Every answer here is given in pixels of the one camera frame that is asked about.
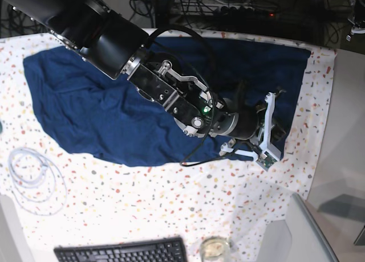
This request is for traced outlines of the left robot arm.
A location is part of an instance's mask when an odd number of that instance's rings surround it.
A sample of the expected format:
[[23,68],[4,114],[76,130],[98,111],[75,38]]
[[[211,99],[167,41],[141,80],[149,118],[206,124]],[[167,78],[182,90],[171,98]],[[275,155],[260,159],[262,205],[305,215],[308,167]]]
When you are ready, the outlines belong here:
[[346,36],[347,41],[355,34],[364,34],[364,0],[350,0],[351,14],[347,20],[352,25],[349,34]]

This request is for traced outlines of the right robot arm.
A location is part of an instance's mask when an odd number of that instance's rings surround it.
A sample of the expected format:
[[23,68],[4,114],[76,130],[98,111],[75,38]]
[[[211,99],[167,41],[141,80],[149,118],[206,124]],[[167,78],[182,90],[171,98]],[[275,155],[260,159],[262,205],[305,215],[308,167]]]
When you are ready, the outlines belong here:
[[268,93],[260,106],[234,108],[199,73],[184,76],[171,50],[151,50],[162,29],[148,34],[102,0],[5,1],[111,79],[125,74],[141,96],[174,118],[185,135],[201,140],[229,137],[221,146],[221,157],[246,156],[265,170],[281,160],[282,152],[272,143],[273,134],[280,131],[273,120],[276,93]]

